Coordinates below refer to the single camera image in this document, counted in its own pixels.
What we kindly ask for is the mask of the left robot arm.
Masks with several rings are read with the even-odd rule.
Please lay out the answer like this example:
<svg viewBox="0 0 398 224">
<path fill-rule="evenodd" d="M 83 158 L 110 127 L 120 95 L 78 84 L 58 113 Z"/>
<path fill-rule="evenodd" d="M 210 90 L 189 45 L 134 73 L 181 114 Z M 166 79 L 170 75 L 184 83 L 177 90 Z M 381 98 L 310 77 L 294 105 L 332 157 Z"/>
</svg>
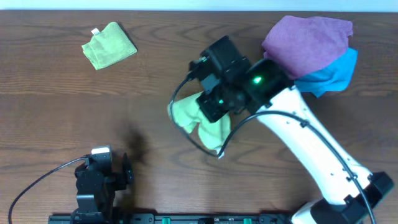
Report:
<svg viewBox="0 0 398 224">
<path fill-rule="evenodd" d="M 114 207 L 116 192 L 134 182 L 131 161 L 123 154 L 121 171 L 112 168 L 112 153 L 83 156 L 84 163 L 75 169 L 78 208 L 70 215 L 74 223 L 118 223 L 123 216 Z"/>
</svg>

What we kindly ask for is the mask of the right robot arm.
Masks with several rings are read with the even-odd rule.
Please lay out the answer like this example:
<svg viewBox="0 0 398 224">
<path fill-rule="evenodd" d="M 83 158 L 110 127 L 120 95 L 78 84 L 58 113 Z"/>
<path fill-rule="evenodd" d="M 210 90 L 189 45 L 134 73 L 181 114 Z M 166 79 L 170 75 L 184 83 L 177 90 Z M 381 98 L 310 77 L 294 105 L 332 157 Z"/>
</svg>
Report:
<svg viewBox="0 0 398 224">
<path fill-rule="evenodd" d="M 353 159 L 309 109 L 285 70 L 264 58 L 251 63 L 228 37 L 189 65 L 204 91 L 198 105 L 212 123 L 229 112 L 249 112 L 292 151 L 318 185 L 322 198 L 306 203 L 292 223 L 359 223 L 393 188 L 385 172 Z"/>
</svg>

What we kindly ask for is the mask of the green microfiber cloth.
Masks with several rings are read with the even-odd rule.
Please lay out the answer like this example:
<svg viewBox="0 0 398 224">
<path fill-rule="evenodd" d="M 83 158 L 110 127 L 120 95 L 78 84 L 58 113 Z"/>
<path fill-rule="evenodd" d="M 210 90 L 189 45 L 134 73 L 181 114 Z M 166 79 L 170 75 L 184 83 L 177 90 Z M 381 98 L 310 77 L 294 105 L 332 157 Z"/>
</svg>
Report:
<svg viewBox="0 0 398 224">
<path fill-rule="evenodd" d="M 226 113 L 218 121 L 211 123 L 197 103 L 201 92 L 182 100 L 176 100 L 176 95 L 176 93 L 172 95 L 167 107 L 169 118 L 174 123 L 174 126 L 199 149 L 214 156 L 219 155 L 224 142 L 231 132 L 229 114 Z M 190 134 L 195 128 L 197 128 L 198 137 L 205 149 L 190 138 Z"/>
</svg>

